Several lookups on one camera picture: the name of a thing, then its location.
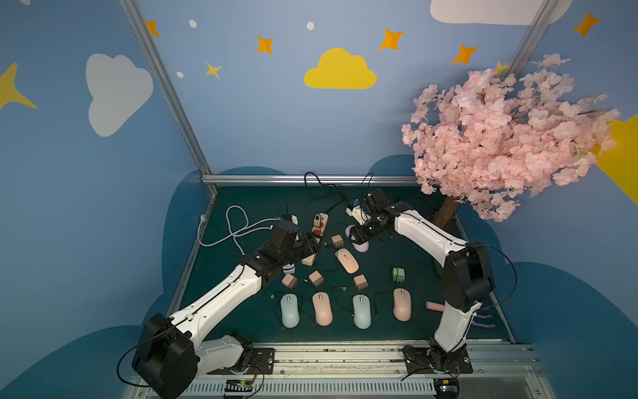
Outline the white power strip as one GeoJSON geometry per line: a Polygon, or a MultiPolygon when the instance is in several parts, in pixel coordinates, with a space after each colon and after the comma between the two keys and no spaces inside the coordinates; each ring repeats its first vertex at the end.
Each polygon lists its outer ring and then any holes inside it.
{"type": "MultiPolygon", "coordinates": [[[[285,214],[285,215],[282,216],[282,218],[284,220],[286,220],[286,221],[291,221],[294,224],[298,224],[298,218],[294,214],[285,214]]],[[[282,271],[283,271],[284,274],[294,274],[295,270],[296,270],[296,268],[295,268],[295,264],[294,263],[285,264],[282,267],[282,271]]]]}

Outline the pink USB charger plug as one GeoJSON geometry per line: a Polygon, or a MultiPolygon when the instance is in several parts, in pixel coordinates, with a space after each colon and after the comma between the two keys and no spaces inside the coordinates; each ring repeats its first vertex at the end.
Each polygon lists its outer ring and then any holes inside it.
{"type": "Polygon", "coordinates": [[[364,291],[369,287],[369,282],[364,274],[355,276],[353,278],[353,283],[355,284],[358,291],[364,291]]]}

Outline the beige wooden power strip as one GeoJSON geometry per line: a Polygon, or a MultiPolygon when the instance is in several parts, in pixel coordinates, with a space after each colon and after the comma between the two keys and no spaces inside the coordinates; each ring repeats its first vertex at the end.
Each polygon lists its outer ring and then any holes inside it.
{"type": "MultiPolygon", "coordinates": [[[[317,242],[320,244],[322,242],[322,238],[327,228],[328,214],[326,213],[318,213],[315,215],[313,220],[312,234],[317,242]]],[[[305,259],[302,260],[302,264],[305,266],[313,266],[315,263],[317,255],[312,254],[305,259]]]]}

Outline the peach wireless mouse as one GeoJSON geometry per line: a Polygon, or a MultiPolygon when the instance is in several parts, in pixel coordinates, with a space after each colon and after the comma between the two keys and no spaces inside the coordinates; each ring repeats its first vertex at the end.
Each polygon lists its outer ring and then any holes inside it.
{"type": "Polygon", "coordinates": [[[337,258],[337,261],[347,273],[355,274],[359,270],[360,266],[356,258],[348,249],[338,249],[335,253],[335,256],[337,258]]]}

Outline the light blue wireless mouse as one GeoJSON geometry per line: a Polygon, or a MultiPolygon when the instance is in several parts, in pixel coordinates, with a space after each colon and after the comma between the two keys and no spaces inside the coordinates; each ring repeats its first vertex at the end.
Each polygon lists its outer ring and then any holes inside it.
{"type": "Polygon", "coordinates": [[[357,294],[352,298],[353,322],[359,329],[368,329],[372,324],[372,309],[370,299],[364,294],[357,294]]]}

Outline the pink USB charger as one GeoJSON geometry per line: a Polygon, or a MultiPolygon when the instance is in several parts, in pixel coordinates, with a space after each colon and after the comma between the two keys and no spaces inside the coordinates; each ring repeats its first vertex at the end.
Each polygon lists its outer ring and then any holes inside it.
{"type": "Polygon", "coordinates": [[[298,280],[293,274],[285,274],[282,278],[282,285],[287,289],[294,289],[297,287],[298,280]]]}
{"type": "Polygon", "coordinates": [[[314,271],[308,276],[308,281],[314,287],[320,287],[324,284],[325,278],[319,271],[314,271]]]}

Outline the pink wireless mouse front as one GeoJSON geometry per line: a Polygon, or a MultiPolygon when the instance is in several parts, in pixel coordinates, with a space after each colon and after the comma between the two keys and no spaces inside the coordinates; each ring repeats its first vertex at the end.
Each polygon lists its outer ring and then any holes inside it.
{"type": "Polygon", "coordinates": [[[330,325],[333,321],[333,313],[329,295],[325,292],[315,293],[312,296],[312,305],[316,323],[322,327],[330,325]]]}

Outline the light green wireless mouse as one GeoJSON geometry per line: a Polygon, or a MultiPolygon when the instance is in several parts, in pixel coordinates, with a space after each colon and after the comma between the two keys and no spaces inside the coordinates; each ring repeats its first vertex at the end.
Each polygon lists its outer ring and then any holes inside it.
{"type": "Polygon", "coordinates": [[[282,325],[286,329],[294,329],[300,322],[297,296],[285,294],[280,300],[282,325]]]}

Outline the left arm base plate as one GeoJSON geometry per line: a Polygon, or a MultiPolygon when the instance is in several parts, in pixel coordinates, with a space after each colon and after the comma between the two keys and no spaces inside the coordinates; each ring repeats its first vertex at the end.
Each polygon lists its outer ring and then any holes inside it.
{"type": "Polygon", "coordinates": [[[261,374],[273,372],[276,350],[272,347],[253,347],[246,349],[239,359],[237,370],[242,374],[251,374],[259,367],[261,374]]]}

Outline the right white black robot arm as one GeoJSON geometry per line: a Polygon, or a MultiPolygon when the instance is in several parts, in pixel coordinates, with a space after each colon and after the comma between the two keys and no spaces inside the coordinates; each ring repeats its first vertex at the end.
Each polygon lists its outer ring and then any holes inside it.
{"type": "Polygon", "coordinates": [[[438,263],[445,308],[432,345],[442,355],[458,352],[466,344],[475,314],[495,289],[488,249],[445,232],[404,201],[390,203],[381,189],[369,193],[364,203],[368,210],[356,199],[347,205],[347,214],[357,221],[347,232],[348,239],[363,245],[392,231],[417,244],[438,263]]]}

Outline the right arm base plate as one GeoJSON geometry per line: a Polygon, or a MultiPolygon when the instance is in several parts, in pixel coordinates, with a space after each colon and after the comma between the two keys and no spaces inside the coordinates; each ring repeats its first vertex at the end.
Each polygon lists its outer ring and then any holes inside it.
{"type": "Polygon", "coordinates": [[[453,352],[445,352],[438,347],[414,347],[407,345],[401,349],[408,374],[441,373],[457,376],[474,372],[467,346],[453,352]]]}

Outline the purple wireless mouse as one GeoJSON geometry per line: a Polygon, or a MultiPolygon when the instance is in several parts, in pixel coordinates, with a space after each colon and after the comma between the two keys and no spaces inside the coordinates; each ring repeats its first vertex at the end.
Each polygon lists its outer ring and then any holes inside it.
{"type": "Polygon", "coordinates": [[[362,242],[362,237],[354,224],[349,224],[345,228],[345,233],[347,235],[347,239],[352,243],[353,248],[359,253],[365,253],[368,251],[370,244],[366,242],[362,242]]]}

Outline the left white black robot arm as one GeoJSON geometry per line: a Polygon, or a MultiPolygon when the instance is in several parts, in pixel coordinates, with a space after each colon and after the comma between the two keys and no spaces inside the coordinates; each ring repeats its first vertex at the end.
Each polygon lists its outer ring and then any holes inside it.
{"type": "Polygon", "coordinates": [[[219,322],[277,277],[283,266],[316,254],[320,242],[314,233],[274,232],[207,294],[169,317],[152,316],[131,349],[133,370],[159,397],[176,398],[199,375],[237,365],[246,349],[232,335],[219,339],[211,355],[199,356],[197,349],[219,322]]]}

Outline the green USB charger plug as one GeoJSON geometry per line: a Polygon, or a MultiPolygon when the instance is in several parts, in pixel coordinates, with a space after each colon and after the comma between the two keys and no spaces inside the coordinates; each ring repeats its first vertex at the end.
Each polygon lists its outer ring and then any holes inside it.
{"type": "Polygon", "coordinates": [[[403,268],[393,267],[391,275],[392,280],[396,284],[403,284],[403,282],[405,282],[405,270],[403,268]]]}

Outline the pink wireless mouse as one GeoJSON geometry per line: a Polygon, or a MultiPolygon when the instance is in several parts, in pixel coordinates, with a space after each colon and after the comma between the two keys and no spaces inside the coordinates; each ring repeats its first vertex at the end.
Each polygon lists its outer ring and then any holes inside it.
{"type": "Polygon", "coordinates": [[[325,292],[315,293],[312,296],[312,305],[316,323],[322,327],[330,325],[333,321],[333,313],[329,295],[325,292]]]}
{"type": "Polygon", "coordinates": [[[400,322],[408,322],[411,318],[411,296],[406,289],[393,291],[393,314],[400,322]]]}

